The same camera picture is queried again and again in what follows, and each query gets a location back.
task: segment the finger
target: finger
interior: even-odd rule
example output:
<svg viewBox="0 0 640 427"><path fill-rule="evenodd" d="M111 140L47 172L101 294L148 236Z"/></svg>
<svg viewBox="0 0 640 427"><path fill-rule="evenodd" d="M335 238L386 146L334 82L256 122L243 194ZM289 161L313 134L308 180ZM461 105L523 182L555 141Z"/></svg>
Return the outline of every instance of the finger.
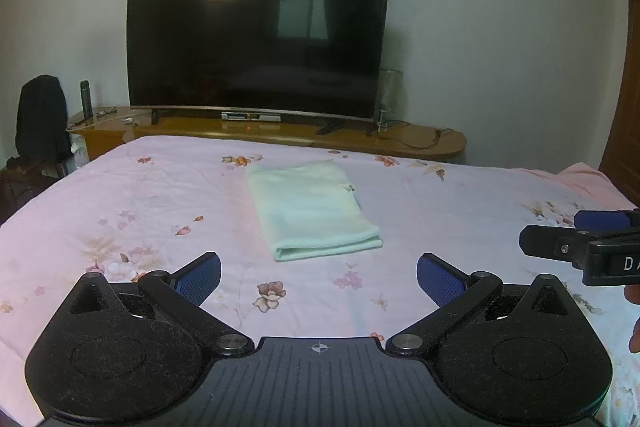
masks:
<svg viewBox="0 0 640 427"><path fill-rule="evenodd" d="M640 353L640 334L635 333L629 341L629 351L632 353Z"/></svg>
<svg viewBox="0 0 640 427"><path fill-rule="evenodd" d="M640 304L640 285L625 286L625 299L633 304Z"/></svg>

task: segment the television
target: television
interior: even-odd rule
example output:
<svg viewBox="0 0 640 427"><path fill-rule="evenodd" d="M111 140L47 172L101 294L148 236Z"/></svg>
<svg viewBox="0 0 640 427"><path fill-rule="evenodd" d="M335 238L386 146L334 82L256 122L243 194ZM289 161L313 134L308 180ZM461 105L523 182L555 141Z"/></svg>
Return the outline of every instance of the television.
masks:
<svg viewBox="0 0 640 427"><path fill-rule="evenodd" d="M386 0L128 0L133 107L372 120Z"/></svg>

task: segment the light green towel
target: light green towel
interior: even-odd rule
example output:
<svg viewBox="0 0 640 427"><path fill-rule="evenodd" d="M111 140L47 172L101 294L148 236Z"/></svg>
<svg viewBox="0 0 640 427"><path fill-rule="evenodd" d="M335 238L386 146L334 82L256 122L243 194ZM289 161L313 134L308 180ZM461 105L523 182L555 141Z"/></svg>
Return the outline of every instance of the light green towel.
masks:
<svg viewBox="0 0 640 427"><path fill-rule="evenodd" d="M382 246L380 230L360 213L353 185L331 160L288 168L252 163L246 181L276 261Z"/></svg>

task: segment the bed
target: bed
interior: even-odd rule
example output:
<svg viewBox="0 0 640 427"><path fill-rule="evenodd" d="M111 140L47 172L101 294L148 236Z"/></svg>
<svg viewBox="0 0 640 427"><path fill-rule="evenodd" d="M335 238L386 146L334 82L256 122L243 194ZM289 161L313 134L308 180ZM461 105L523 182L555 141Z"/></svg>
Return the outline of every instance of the bed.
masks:
<svg viewBox="0 0 640 427"><path fill-rule="evenodd" d="M325 159L346 172L383 246L277 263L258 229L246 166ZM558 275L614 365L599 419L634 425L640 359L627 343L640 309L622 288L585 287L570 264L526 257L518 247L524 226L568 227L587 208L632 205L582 164L553 175L236 140L134 140L60 180L0 227L0 408L24 427L41 420L24 360L87 271L136 280L215 251L222 281L202 308L254 342L268 335L383 341L436 309L415 281L418 257L433 252L509 283ZM265 299L268 291L279 298Z"/></svg>

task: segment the black cable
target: black cable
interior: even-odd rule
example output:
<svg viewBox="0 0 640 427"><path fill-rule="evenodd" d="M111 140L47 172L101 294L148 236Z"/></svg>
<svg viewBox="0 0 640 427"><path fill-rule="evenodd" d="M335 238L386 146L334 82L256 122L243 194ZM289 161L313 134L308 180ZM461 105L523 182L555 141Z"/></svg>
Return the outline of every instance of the black cable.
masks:
<svg viewBox="0 0 640 427"><path fill-rule="evenodd" d="M411 123L405 121L405 120L388 120L385 121L385 124L389 124L389 123L404 123L404 127L408 126L408 125L412 125ZM428 149L433 149L434 147L438 146L438 143L440 143L440 138L442 136L447 136L447 134L451 134L453 132L453 129L450 129L449 127L445 128L445 129L436 129L435 130L435 138L433 139L433 142L425 147L418 147L415 145L411 145L409 143L403 142L401 139L398 138L393 138L392 136L380 136L380 127L376 128L376 134L378 135L378 139L380 140L394 140L397 141L398 143L401 143L402 145L404 145L405 147L407 147L408 149L416 149L416 150L428 150Z"/></svg>

